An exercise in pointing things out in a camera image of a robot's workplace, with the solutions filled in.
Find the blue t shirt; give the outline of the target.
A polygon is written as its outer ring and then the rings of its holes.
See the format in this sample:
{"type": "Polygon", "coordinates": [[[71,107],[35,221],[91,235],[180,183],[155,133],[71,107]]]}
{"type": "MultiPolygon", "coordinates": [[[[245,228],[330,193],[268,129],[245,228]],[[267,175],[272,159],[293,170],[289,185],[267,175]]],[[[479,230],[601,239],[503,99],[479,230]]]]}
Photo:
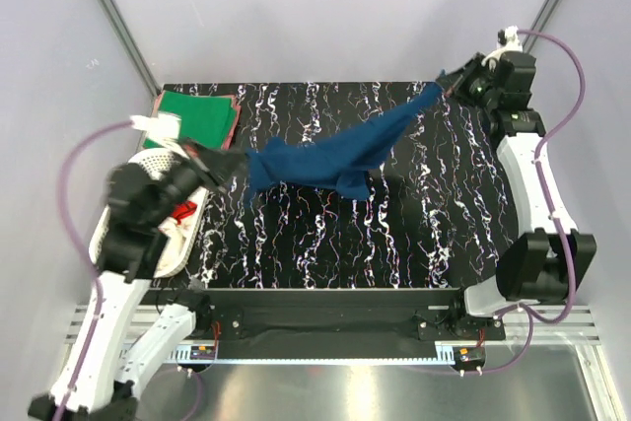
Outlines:
{"type": "Polygon", "coordinates": [[[270,139],[262,150],[247,153],[250,191],[288,183],[366,200],[370,195],[368,172],[386,161],[408,125],[442,94],[441,86],[430,82],[413,100],[311,144],[289,145],[278,137],[270,139]]]}

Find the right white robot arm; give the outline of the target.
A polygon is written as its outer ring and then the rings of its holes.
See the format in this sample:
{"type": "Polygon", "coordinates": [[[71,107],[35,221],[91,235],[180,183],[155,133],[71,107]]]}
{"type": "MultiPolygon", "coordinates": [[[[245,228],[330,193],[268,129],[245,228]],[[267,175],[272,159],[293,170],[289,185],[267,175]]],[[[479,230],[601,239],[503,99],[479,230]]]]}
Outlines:
{"type": "Polygon", "coordinates": [[[439,82],[462,105],[483,110],[486,135],[502,165],[517,211],[518,237],[495,273],[461,293],[448,313],[453,335],[469,338],[484,317],[535,304],[571,307],[596,254],[596,239],[579,231],[561,198],[547,154],[540,114],[529,107],[536,72],[517,50],[475,54],[439,82]]]}

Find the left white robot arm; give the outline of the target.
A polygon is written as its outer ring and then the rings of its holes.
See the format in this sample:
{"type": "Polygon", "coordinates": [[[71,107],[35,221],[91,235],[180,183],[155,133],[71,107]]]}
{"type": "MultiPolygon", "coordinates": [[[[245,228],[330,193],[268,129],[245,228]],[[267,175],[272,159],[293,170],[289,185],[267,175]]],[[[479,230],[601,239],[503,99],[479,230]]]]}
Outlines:
{"type": "Polygon", "coordinates": [[[168,238],[161,224],[201,188],[224,189],[245,168],[243,152],[207,149],[185,139],[182,157],[159,179],[137,163],[108,179],[109,222],[96,260],[94,290],[65,368],[28,409],[36,420],[132,420],[139,400],[167,356],[187,336],[212,328],[209,297],[186,290],[167,305],[127,352],[121,351],[148,292],[168,238]]]}

